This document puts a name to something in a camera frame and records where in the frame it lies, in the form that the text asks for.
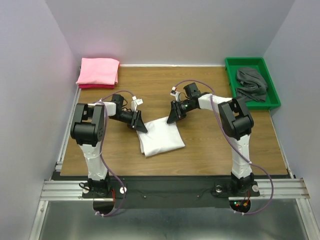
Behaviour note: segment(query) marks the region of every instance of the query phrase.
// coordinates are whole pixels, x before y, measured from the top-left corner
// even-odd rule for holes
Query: wire
[[[112,95],[118,94],[118,93],[129,93],[129,94],[132,95],[132,97],[135,96],[131,91],[128,91],[128,90],[119,90],[119,91],[116,91],[116,92],[114,92],[114,93],[112,93],[112,94],[110,94],[110,95],[108,95],[108,96],[105,96],[105,97],[101,98],[100,101],[97,101],[96,103],[102,102],[103,100],[106,100],[107,98],[110,98]]]
[[[90,188],[88,186],[85,186],[85,183],[84,182],[80,182],[79,183],[79,187],[84,189],[84,190],[87,190],[87,191],[90,191]]]
[[[186,95],[184,92],[180,92],[180,93],[179,93],[179,95],[178,95],[178,99],[179,99],[179,101],[181,101],[181,99],[180,99],[180,94],[183,94],[183,95],[184,95],[184,97],[185,97],[185,99],[189,99],[189,98],[187,97],[187,95]]]
[[[128,92],[128,91],[124,91],[124,90],[123,90],[123,91],[117,91],[117,92],[115,92],[115,93],[113,93],[113,94],[116,94],[116,93],[118,93],[118,92]],[[123,182],[121,181],[121,179],[109,168],[109,166],[106,164],[106,161],[105,161],[105,159],[104,159],[104,157],[103,157],[102,149],[103,149],[103,145],[104,145],[104,140],[105,140],[105,135],[106,135],[106,130],[107,130],[107,124],[108,124],[108,110],[107,110],[106,105],[102,102],[102,99],[101,99],[100,101],[98,101],[97,103],[100,103],[100,104],[102,104],[102,105],[104,106],[104,136],[103,136],[103,138],[102,138],[102,140],[101,140],[101,145],[100,145],[101,161],[102,161],[103,165],[106,167],[106,169],[108,169],[108,171],[113,175],[113,177],[114,177],[115,179],[117,179],[117,181],[120,183],[121,187],[122,187],[123,189],[126,189],[124,183],[123,183]],[[121,207],[122,207],[122,205],[123,205],[123,203],[124,203],[124,201],[125,201],[126,196],[127,196],[127,191],[124,191],[123,198],[122,198],[122,200],[121,200],[118,208],[117,208],[115,211],[110,212],[110,213],[108,213],[108,214],[101,214],[100,212],[96,211],[96,212],[95,212],[96,215],[99,215],[99,216],[101,216],[101,217],[111,217],[111,216],[114,216],[114,215],[121,209]]]
[[[249,193],[249,197],[248,197],[248,200],[245,202],[245,204],[248,204],[250,201],[250,191],[248,191],[248,193]]]
[[[122,108],[128,105],[128,101],[127,101],[127,99],[125,99],[125,98],[124,98],[123,100],[125,100],[125,104],[124,104],[124,105],[122,105]]]
[[[207,86],[211,91],[212,91],[212,94],[215,95],[215,91],[213,90],[213,88],[206,84],[205,82],[203,81],[199,81],[199,80],[194,80],[194,79],[187,79],[187,80],[183,80],[183,81],[180,81],[178,82],[175,87],[177,87],[178,85],[182,84],[182,83],[185,83],[185,82],[196,82],[196,83],[199,83],[199,84],[203,84],[205,86]],[[236,213],[240,213],[242,215],[253,215],[253,214],[257,214],[257,213],[260,213],[262,210],[264,210],[266,207],[268,207],[270,205],[270,203],[272,202],[272,199],[274,197],[274,191],[275,191],[275,187],[274,187],[274,182],[270,176],[270,174],[261,166],[259,165],[256,165],[256,164],[253,164],[249,159],[247,159],[244,155],[242,155],[242,153],[238,150],[237,147],[235,147],[232,142],[230,141],[229,137],[227,136],[227,134],[225,133],[223,127],[222,127],[222,123],[219,119],[219,116],[218,116],[218,113],[215,109],[215,106],[214,106],[214,100],[213,100],[213,96],[211,95],[210,96],[210,102],[211,102],[211,107],[212,107],[212,110],[213,110],[213,113],[214,113],[214,116],[216,118],[216,121],[218,122],[218,125],[223,133],[223,136],[225,137],[225,139],[227,140],[227,142],[229,143],[229,145],[232,147],[232,149],[240,155],[241,158],[243,158],[248,164],[250,164],[251,166],[255,167],[255,168],[258,168],[260,170],[262,170],[266,175],[267,177],[269,178],[270,180],[270,184],[271,184],[271,195],[270,195],[270,198],[268,200],[268,202],[260,209],[256,210],[256,211],[253,211],[253,212],[247,212],[247,213],[244,213],[244,212],[236,212]]]

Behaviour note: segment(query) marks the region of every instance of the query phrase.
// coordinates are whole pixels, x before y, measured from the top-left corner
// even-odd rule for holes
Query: green tray
[[[248,108],[261,110],[280,107],[281,103],[276,92],[276,88],[270,77],[265,60],[262,57],[227,57],[225,59],[225,69],[228,74],[232,96],[236,97],[236,88],[241,87],[240,83],[238,83],[236,79],[237,70],[241,67],[251,67],[257,69],[268,84],[266,101],[249,101],[246,103]]]

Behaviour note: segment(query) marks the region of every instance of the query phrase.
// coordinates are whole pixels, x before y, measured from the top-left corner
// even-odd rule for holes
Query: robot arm
[[[123,109],[124,97],[114,94],[110,102],[84,104],[78,103],[72,119],[70,135],[81,148],[88,168],[90,191],[107,195],[110,191],[108,169],[101,159],[101,144],[105,135],[105,109],[107,116],[123,123],[129,128],[146,133],[141,111],[137,106],[142,103],[135,96],[132,98],[133,109]]]
[[[230,140],[233,146],[237,148],[237,150],[248,160],[249,157],[249,139],[251,128],[253,127],[253,120],[251,115],[248,112],[240,113],[242,121],[240,124],[241,128],[245,132],[240,133],[239,129],[236,130],[237,124],[239,124],[236,120],[236,117],[233,114],[231,106],[236,106],[239,103],[239,100],[233,99],[230,97],[221,97],[216,96],[211,93],[201,96],[198,99],[199,108],[213,110],[211,105],[211,97],[213,100],[214,110],[219,114],[220,109],[223,111],[223,114],[220,115],[221,121],[224,121],[222,124],[224,132],[227,134],[227,138]],[[237,178],[245,178],[250,176],[252,173],[252,169],[249,163],[247,163],[233,148],[232,150],[232,174]]]
[[[171,95],[175,101],[171,102],[171,112],[167,123],[171,124],[187,116],[187,112],[193,109],[213,110],[211,97],[215,111],[220,114],[222,128],[228,140],[248,160],[249,139],[254,121],[245,101],[240,98],[220,97],[211,93],[201,93],[195,83],[184,87],[187,99],[180,101],[179,92],[173,87]],[[251,166],[232,148],[231,188],[237,192],[247,189],[254,183],[254,175]]]

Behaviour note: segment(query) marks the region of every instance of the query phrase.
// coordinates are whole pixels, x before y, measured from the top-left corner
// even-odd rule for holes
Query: metal frame
[[[72,123],[72,117],[75,112],[76,104],[78,103],[81,89],[77,88],[73,99],[71,113],[65,129],[62,145],[56,161],[55,170],[61,171],[62,164],[65,158],[67,144],[69,140],[69,132]],[[273,129],[275,129],[273,119],[271,118]],[[309,202],[309,193],[303,179],[294,179],[294,175],[290,170],[283,146],[278,139],[277,133],[275,134],[284,164],[288,170],[291,179],[273,179],[274,183],[274,199],[296,199],[298,209],[300,211],[304,227],[306,229],[308,238],[310,240],[320,240],[320,230],[317,225],[314,213]],[[268,199],[271,194],[271,184],[268,179],[256,180],[259,185],[261,196],[252,197],[252,199]],[[80,181],[45,181],[43,184],[42,193],[40,196],[39,205],[37,208],[36,216],[33,222],[29,240],[38,240],[41,234],[42,226],[44,223],[47,207],[49,201],[92,201],[92,199],[82,198],[82,189],[79,187]],[[230,197],[230,200],[237,200],[239,198]],[[95,199],[99,201],[112,201],[111,198]]]
[[[69,116],[68,123],[66,125],[66,129],[65,129],[65,132],[64,132],[62,145],[60,147],[60,152],[59,152],[58,158],[56,160],[56,167],[55,167],[56,171],[60,171],[61,170],[62,163],[64,162],[64,159],[65,159],[66,149],[67,149],[69,135],[70,135],[70,128],[71,128],[72,118],[74,117],[74,113],[75,113],[76,105],[77,105],[78,100],[79,100],[80,92],[81,92],[81,89],[77,86],[76,87],[76,92],[75,92],[75,95],[74,95],[74,99],[73,99],[73,103],[72,103],[70,116]]]
[[[79,183],[83,181],[45,181],[40,201],[92,201],[82,198],[83,190]],[[268,179],[256,179],[260,196],[251,197],[253,200],[269,199],[271,184]],[[274,199],[309,199],[309,193],[304,180],[301,179],[274,179]],[[241,200],[243,197],[229,197],[229,200]],[[112,201],[112,198],[95,198],[96,201]]]

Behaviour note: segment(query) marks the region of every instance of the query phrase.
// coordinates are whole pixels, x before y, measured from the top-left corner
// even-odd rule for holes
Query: gray wall
[[[282,106],[272,112],[290,168],[320,224],[320,1],[296,0],[264,58]]]
[[[43,0],[0,3],[0,239],[29,239],[75,93],[77,64]]]
[[[222,64],[263,56],[294,0],[46,0],[78,61]]]

